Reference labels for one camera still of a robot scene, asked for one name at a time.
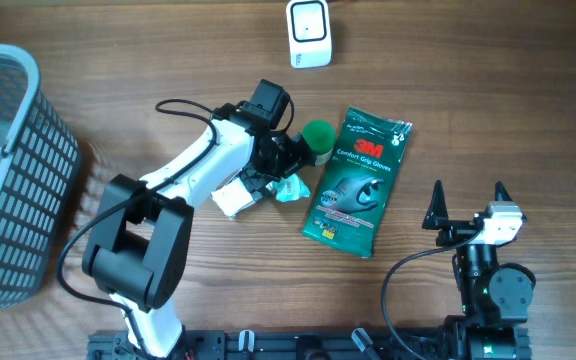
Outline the teal wet wipes packet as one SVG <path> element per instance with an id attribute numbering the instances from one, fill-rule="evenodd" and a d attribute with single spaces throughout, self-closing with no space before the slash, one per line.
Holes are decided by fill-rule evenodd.
<path id="1" fill-rule="evenodd" d="M 280 181 L 271 181 L 266 188 L 282 203 L 308 198 L 311 195 L 310 189 L 297 174 L 282 178 Z"/>

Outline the green lid plastic jar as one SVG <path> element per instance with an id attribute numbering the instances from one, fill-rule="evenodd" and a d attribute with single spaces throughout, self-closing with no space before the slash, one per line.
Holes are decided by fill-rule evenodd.
<path id="1" fill-rule="evenodd" d="M 302 131 L 302 137 L 314 154 L 314 165 L 325 164 L 332 156 L 336 141 L 335 128 L 326 121 L 309 122 Z"/>

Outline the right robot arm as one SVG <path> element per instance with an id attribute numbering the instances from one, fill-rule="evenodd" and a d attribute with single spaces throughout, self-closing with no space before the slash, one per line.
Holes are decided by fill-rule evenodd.
<path id="1" fill-rule="evenodd" d="M 531 360 L 528 320 L 536 277 L 517 263 L 501 264 L 497 250 L 517 239 L 527 221 L 502 183 L 494 199 L 471 220 L 451 220 L 441 181 L 422 223 L 436 230 L 436 245 L 453 249 L 452 268 L 461 295 L 461 316 L 448 316 L 440 327 L 437 359 Z"/>

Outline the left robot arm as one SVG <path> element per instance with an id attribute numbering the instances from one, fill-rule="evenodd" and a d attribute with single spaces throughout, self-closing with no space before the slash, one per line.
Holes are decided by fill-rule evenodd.
<path id="1" fill-rule="evenodd" d="M 181 354 L 184 327 L 172 294 L 185 269 L 194 212 L 213 193 L 233 203 L 240 192 L 245 205 L 255 203 L 272 183 L 313 164 L 305 139 L 278 127 L 293 109 L 281 86 L 261 80 L 250 100 L 212 110 L 204 135 L 169 164 L 139 180 L 118 175 L 110 181 L 82 270 L 127 322 L 120 354 Z"/>

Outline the green 3M gloves package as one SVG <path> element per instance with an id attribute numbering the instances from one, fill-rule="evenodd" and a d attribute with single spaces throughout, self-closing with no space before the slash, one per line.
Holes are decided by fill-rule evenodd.
<path id="1" fill-rule="evenodd" d="M 302 235 L 370 258 L 412 128 L 349 108 Z"/>

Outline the dark mesh shopping basket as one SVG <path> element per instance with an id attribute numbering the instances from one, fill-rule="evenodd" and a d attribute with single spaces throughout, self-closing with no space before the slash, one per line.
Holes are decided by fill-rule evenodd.
<path id="1" fill-rule="evenodd" d="M 0 308 L 39 291 L 80 167 L 79 144 L 42 93 L 37 62 L 0 44 Z"/>

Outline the white small packet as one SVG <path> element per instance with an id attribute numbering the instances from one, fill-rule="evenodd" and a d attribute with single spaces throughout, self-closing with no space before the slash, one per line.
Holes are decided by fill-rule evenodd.
<path id="1" fill-rule="evenodd" d="M 256 203 L 253 195 L 240 179 L 233 180 L 213 191 L 210 197 L 228 218 L 234 218 L 239 212 Z"/>

